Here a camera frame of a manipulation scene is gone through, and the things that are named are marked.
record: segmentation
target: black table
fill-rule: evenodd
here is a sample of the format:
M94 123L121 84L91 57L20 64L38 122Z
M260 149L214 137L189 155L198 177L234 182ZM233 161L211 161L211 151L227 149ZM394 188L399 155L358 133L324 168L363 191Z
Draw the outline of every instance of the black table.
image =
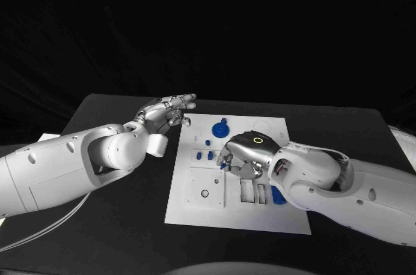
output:
M124 124L150 98L90 95L62 135ZM194 113L285 117L290 140L413 173L380 113L373 109L196 100ZM0 253L0 267L51 274L160 274L217 261L250 261L318 274L415 274L416 248L397 246L308 212L312 235L163 223L181 127L168 132L163 158L146 156L130 176L92 192L68 222ZM79 199L6 220L0 244L53 223Z

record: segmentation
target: blue object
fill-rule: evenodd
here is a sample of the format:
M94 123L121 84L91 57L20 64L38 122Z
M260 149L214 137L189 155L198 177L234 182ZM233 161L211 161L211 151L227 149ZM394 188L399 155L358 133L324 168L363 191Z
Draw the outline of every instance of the blue object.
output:
M272 186L273 203L277 205L286 204L286 199L276 186Z
M217 138L224 138L228 136L230 128L227 125L227 119L222 118L221 122L212 126L212 134Z

